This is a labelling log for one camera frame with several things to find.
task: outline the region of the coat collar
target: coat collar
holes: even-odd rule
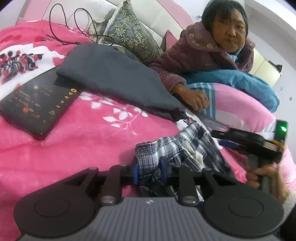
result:
[[[185,34],[188,44],[194,49],[207,52],[225,52],[217,45],[211,33],[205,29],[202,22],[189,25],[185,30]],[[240,55],[252,52],[254,47],[255,43],[246,37],[245,45]]]

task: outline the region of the woman's hand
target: woman's hand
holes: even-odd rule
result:
[[[172,92],[179,95],[194,110],[203,110],[209,106],[209,100],[205,93],[191,90],[182,84],[176,84]]]
[[[247,185],[259,188],[258,176],[271,177],[271,194],[277,198],[281,203],[284,203],[289,195],[289,189],[287,188],[279,170],[273,165],[266,165],[262,168],[257,168],[252,171],[247,170]]]

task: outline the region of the white flower pattern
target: white flower pattern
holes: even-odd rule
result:
[[[130,104],[118,103],[117,101],[106,96],[82,92],[79,98],[89,101],[93,110],[100,109],[104,104],[113,106],[112,112],[108,113],[109,116],[104,116],[103,119],[106,122],[109,122],[113,127],[130,130],[134,135],[137,135],[137,133],[133,130],[133,121],[139,117],[148,117],[148,114],[145,111],[142,111],[140,108],[134,107]]]

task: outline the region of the purple coat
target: purple coat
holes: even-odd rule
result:
[[[189,25],[171,49],[165,51],[150,68],[160,76],[168,91],[177,83],[186,84],[180,73],[210,71],[215,69],[236,69],[248,73],[253,67],[255,44],[248,38],[236,62],[217,46],[211,33],[202,22]]]

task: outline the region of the woman's hair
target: woman's hair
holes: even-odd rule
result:
[[[231,19],[231,12],[234,9],[238,10],[244,19],[247,36],[249,31],[247,14],[243,6],[239,2],[234,0],[211,0],[202,13],[202,23],[205,29],[211,32],[212,25],[217,14],[219,14],[219,17],[222,21],[226,19]]]

